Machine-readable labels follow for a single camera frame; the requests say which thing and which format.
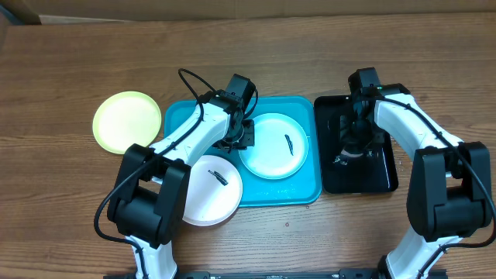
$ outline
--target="black mount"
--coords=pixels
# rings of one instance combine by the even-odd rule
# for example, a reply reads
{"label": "black mount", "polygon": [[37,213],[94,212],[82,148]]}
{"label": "black mount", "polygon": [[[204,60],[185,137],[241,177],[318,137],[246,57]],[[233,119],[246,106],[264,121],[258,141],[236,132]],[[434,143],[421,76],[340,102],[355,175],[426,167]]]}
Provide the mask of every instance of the black mount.
{"label": "black mount", "polygon": [[[489,150],[482,143],[460,143],[467,159],[491,196]],[[446,188],[446,172],[462,179],[459,187]],[[476,181],[449,149],[416,150],[407,199],[408,219],[425,241],[445,236],[469,237],[491,223],[491,210]]]}
{"label": "black mount", "polygon": [[[133,144],[124,153],[115,187],[155,157],[153,148]],[[161,157],[140,177],[124,184],[110,199],[107,218],[119,233],[136,236],[151,247],[169,243],[182,222],[191,167],[182,160]],[[163,179],[159,193],[142,188],[139,180]]]}
{"label": "black mount", "polygon": [[224,139],[213,146],[228,153],[245,150],[255,144],[253,120],[244,119],[246,107],[255,92],[255,84],[249,78],[234,74],[225,91],[218,90],[206,100],[231,115],[229,129]]}
{"label": "black mount", "polygon": [[381,85],[375,68],[356,70],[348,77],[353,103],[352,115],[341,115],[340,142],[346,152],[357,154],[384,144],[385,131],[374,121],[375,101],[371,98],[398,93],[410,94],[402,84]]}

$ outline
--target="cardboard box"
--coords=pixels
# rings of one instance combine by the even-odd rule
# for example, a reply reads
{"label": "cardboard box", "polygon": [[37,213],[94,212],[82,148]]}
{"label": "cardboard box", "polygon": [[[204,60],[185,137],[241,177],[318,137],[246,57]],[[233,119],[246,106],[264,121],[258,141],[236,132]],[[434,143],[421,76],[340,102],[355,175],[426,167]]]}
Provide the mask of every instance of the cardboard box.
{"label": "cardboard box", "polygon": [[10,26],[10,21],[0,12],[0,51],[2,50],[3,41],[7,34],[7,27]]}
{"label": "cardboard box", "polygon": [[128,22],[129,20],[120,19],[96,19],[82,18],[62,15],[40,15],[40,22],[43,25],[53,24],[89,24],[89,23],[108,23],[108,22]]}
{"label": "cardboard box", "polygon": [[13,12],[21,18],[56,15],[120,20],[496,11],[496,2],[488,0],[0,0],[0,3],[7,8],[17,6]]}

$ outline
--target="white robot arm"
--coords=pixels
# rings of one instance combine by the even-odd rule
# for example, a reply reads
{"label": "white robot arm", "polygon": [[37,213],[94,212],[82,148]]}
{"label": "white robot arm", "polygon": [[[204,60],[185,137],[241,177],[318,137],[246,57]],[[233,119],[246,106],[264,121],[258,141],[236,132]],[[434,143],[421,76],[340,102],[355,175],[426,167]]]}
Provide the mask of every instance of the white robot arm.
{"label": "white robot arm", "polygon": [[[108,219],[141,249],[133,246],[137,279],[172,279],[178,275],[171,238],[184,213],[189,170],[210,146],[230,152],[254,144],[253,120],[245,119],[253,109],[246,115],[245,111],[256,91],[250,79],[235,74],[225,91],[201,96],[204,103],[197,104],[191,117],[173,133],[150,148],[133,145],[126,151],[116,185],[139,165],[166,152],[139,178],[161,184],[158,195],[139,187],[137,178],[125,185],[108,207]],[[174,148],[165,151],[173,143]]]}
{"label": "white robot arm", "polygon": [[[413,161],[407,200],[411,226],[398,247],[381,260],[382,272],[387,279],[425,278],[445,253],[439,252],[440,247],[452,246],[491,222],[484,195],[450,148],[457,148],[471,162],[477,161],[472,167],[478,167],[476,172],[484,178],[488,191],[489,153],[482,143],[464,143],[437,125],[403,85],[381,85],[375,69],[358,70],[348,82],[354,121],[373,126],[372,134],[364,133],[369,138],[361,142],[380,142],[383,137],[377,134],[385,131]],[[446,177],[452,175],[463,178],[463,183],[446,189]]]}
{"label": "white robot arm", "polygon": [[[460,138],[451,135],[428,117],[415,103],[413,96],[397,93],[387,95],[385,98],[410,105],[413,109],[422,113],[438,131],[443,133],[443,136],[452,145],[458,146],[462,142]],[[398,142],[401,148],[406,151],[411,160],[414,160],[416,150],[424,149],[427,146],[440,149],[447,148],[419,117],[400,105],[387,101],[376,101],[374,119],[377,126],[388,132]],[[458,243],[461,239],[459,236],[447,236],[439,238],[436,241],[427,242],[423,236],[416,233],[410,226],[398,247],[387,255],[386,263],[391,278],[416,278],[419,270],[437,251],[439,246],[447,243]],[[429,268],[424,271],[425,275],[429,273],[431,267],[442,255],[442,253],[438,255],[436,260],[429,265]]]}
{"label": "white robot arm", "polygon": [[[222,140],[227,134],[231,115],[224,112],[221,107],[207,103],[203,105],[205,110],[203,121],[186,139],[181,141],[173,150],[169,151],[165,157],[170,160],[180,159],[185,164],[193,166],[196,161],[207,151],[207,149]],[[155,153],[160,153],[169,147],[175,140],[188,131],[200,117],[199,105],[196,105],[195,111],[179,128],[177,128],[165,139],[152,144],[150,147],[155,149]],[[152,180],[162,184],[162,179],[153,177]],[[151,247],[147,241],[136,236],[127,236],[127,239],[135,241],[143,249],[145,258],[146,272],[149,279],[173,279],[177,274],[177,264],[172,256],[172,242],[160,244],[156,249]],[[138,268],[136,279],[143,278],[141,270],[140,257],[133,247],[133,252]]]}

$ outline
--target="yellow plate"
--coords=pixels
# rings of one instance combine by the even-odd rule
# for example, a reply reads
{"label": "yellow plate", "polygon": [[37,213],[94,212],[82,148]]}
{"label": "yellow plate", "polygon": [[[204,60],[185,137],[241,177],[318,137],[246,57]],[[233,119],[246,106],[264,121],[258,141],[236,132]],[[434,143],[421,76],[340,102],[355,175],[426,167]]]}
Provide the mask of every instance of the yellow plate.
{"label": "yellow plate", "polygon": [[152,143],[161,123],[160,108],[150,96],[125,91],[100,105],[93,118],[93,135],[105,150],[124,154],[134,143]]}

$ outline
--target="teal tray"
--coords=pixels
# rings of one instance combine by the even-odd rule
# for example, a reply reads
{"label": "teal tray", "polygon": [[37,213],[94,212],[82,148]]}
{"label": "teal tray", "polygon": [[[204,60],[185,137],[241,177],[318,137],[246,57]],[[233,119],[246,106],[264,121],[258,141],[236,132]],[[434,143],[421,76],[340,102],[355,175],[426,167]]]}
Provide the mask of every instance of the teal tray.
{"label": "teal tray", "polygon": [[[165,113],[164,135],[177,129],[195,109],[195,101],[180,101],[169,107]],[[307,205],[314,202],[322,192],[319,148],[312,103],[299,96],[259,98],[250,118],[265,113],[281,113],[298,122],[308,137],[308,155],[299,171],[290,177],[267,180],[252,174],[241,162],[238,151],[231,154],[209,148],[206,155],[222,157],[233,164],[243,181],[243,196],[240,207]]]}

